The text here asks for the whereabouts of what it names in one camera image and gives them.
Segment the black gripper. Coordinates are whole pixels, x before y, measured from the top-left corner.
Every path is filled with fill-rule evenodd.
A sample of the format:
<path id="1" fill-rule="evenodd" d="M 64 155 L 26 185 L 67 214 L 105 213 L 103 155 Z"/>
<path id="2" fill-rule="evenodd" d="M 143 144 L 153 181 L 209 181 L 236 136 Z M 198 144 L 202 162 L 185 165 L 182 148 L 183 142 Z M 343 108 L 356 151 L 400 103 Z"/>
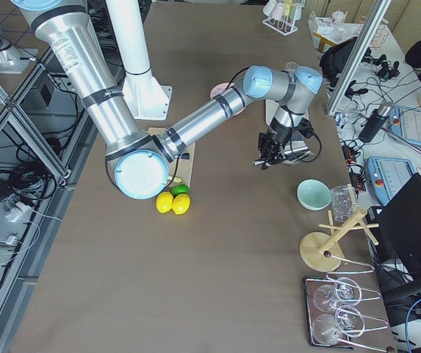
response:
<path id="1" fill-rule="evenodd" d="M 281 164 L 287 160 L 285 145 L 271 138 L 268 132 L 260 132 L 258 139 L 261 169 L 267 170 L 272 164 Z"/>

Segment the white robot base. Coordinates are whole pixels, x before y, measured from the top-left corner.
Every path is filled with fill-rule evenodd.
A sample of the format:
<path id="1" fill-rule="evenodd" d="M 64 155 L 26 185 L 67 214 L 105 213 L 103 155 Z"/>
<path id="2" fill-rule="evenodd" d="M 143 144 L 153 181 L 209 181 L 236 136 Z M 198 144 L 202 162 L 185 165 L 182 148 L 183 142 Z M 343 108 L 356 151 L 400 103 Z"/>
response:
<path id="1" fill-rule="evenodd" d="M 126 72 L 123 94 L 129 110 L 139 120 L 164 121 L 172 87 L 160 85 L 152 74 L 138 2 L 110 0 L 107 9 Z"/>

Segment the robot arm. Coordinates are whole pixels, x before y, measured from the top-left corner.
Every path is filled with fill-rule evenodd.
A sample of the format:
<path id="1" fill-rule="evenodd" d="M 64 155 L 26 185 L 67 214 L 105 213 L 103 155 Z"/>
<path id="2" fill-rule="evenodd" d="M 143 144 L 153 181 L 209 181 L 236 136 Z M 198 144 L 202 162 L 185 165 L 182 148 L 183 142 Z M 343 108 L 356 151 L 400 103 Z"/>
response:
<path id="1" fill-rule="evenodd" d="M 128 197 L 158 195 L 168 182 L 168 166 L 188 146 L 258 100 L 274 101 L 278 107 L 267 131 L 259 135 L 256 165 L 266 169 L 290 159 L 306 160 L 304 152 L 293 150 L 291 137 L 309 127 L 306 113 L 323 81 L 316 70 L 300 66 L 290 73 L 253 65 L 204 106 L 162 134 L 151 135 L 137 125 L 80 1 L 18 1 L 17 6 L 72 82 L 104 139 L 106 167 Z"/>

